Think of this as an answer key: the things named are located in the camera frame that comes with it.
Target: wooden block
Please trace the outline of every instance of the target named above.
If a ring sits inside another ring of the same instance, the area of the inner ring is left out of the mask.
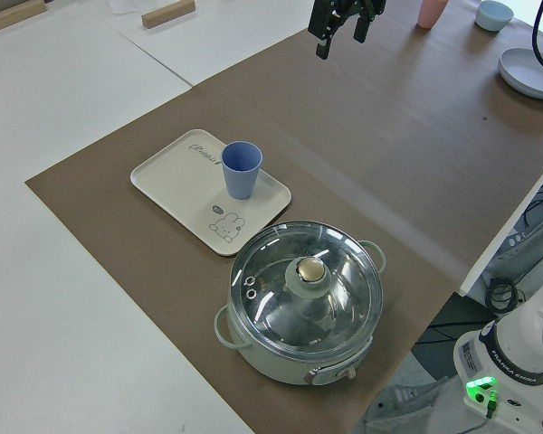
[[[46,10],[44,0],[29,0],[0,12],[0,29],[38,15]]]
[[[166,23],[181,15],[189,14],[195,10],[195,0],[179,0],[171,5],[161,7],[156,11],[141,15],[143,26],[150,29],[156,25]]]

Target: pot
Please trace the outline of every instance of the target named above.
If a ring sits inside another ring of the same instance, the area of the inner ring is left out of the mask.
[[[376,268],[365,248],[380,257]],[[322,223],[286,222],[257,233],[233,264],[215,335],[256,370],[290,384],[354,378],[382,312],[384,252]],[[233,339],[220,332],[227,314]]]

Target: pot control panel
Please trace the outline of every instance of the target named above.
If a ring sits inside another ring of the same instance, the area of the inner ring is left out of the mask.
[[[372,337],[370,340],[358,351],[348,359],[332,364],[331,366],[324,366],[314,368],[310,370],[305,377],[305,382],[313,386],[322,386],[324,384],[330,384],[343,377],[352,379],[356,376],[356,369],[364,359],[368,351],[368,347],[372,344]]]

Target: white plate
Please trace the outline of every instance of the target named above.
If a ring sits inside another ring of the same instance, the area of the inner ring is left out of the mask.
[[[225,188],[223,148],[193,129],[137,166],[130,180],[216,253],[231,256],[288,206],[291,193],[260,170],[252,196],[234,199]]]
[[[499,72],[513,89],[543,99],[543,67],[532,50],[511,48],[504,51],[499,59]]]

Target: brown table mat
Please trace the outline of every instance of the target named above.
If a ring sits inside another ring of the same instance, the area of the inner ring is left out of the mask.
[[[476,2],[461,1],[426,32],[417,3],[388,2],[365,44],[349,23],[327,61],[299,33],[27,182],[258,434],[348,432],[543,172],[543,101],[497,73],[503,50],[530,46],[529,27],[484,32]],[[329,223],[386,251],[384,313],[355,380],[281,384],[216,341],[233,259],[129,182],[194,128],[262,148],[293,195],[280,221]]]

